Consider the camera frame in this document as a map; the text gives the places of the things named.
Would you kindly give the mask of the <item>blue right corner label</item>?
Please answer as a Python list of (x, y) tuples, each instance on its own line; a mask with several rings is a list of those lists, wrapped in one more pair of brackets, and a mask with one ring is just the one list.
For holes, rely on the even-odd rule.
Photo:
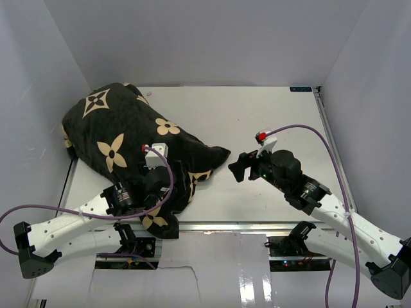
[(289, 87), (291, 92), (313, 92), (311, 87)]

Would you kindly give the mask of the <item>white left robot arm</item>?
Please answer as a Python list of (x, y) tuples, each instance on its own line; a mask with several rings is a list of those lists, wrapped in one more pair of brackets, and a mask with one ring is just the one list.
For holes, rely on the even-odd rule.
[(33, 279), (50, 272), (57, 264), (87, 255), (109, 254), (135, 257), (143, 247), (132, 227), (119, 217), (147, 210), (153, 218), (167, 192), (185, 188), (181, 161), (146, 170), (136, 179), (122, 181), (75, 210), (43, 223), (20, 222), (13, 228), (23, 278)]

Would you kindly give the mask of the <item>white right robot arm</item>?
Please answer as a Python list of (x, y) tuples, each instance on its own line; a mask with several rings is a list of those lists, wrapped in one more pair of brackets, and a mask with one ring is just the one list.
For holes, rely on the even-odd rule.
[(280, 244), (283, 250), (299, 256), (308, 252), (325, 255), (358, 268), (383, 294), (396, 300), (405, 296), (410, 287), (410, 240), (391, 235), (358, 213), (346, 211), (325, 185), (302, 172), (292, 152), (242, 153), (229, 169), (237, 182), (242, 182), (245, 170), (250, 169), (249, 180), (265, 180), (281, 191), (292, 207), (340, 234), (333, 237), (313, 223), (301, 221)]

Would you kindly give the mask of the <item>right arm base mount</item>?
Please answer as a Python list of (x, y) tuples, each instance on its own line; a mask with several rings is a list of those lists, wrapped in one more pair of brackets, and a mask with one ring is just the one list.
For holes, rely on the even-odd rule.
[(330, 258), (308, 250), (305, 240), (315, 224), (301, 221), (288, 235), (270, 236), (265, 247), (268, 249), (270, 271), (308, 272), (329, 271)]

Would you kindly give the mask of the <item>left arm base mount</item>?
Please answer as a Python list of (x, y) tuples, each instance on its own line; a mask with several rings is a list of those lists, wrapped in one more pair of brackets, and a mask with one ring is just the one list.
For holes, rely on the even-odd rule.
[(119, 236), (119, 248), (115, 252), (101, 252), (99, 258), (120, 258), (127, 259), (129, 265), (140, 264), (148, 266), (151, 270), (156, 270), (148, 258), (155, 257), (157, 240), (154, 237), (136, 236), (132, 227), (128, 224), (115, 223), (114, 231)]

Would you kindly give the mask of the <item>black floral pillowcase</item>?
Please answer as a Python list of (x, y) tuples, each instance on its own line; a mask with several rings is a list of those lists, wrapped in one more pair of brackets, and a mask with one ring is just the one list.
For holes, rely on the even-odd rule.
[(198, 183), (210, 178), (231, 154), (167, 120), (131, 84), (111, 83), (81, 99), (64, 116), (62, 132), (70, 156), (115, 184), (147, 174), (144, 145), (167, 145), (173, 194), (140, 218), (144, 228), (161, 239), (179, 237), (176, 215), (192, 201)]

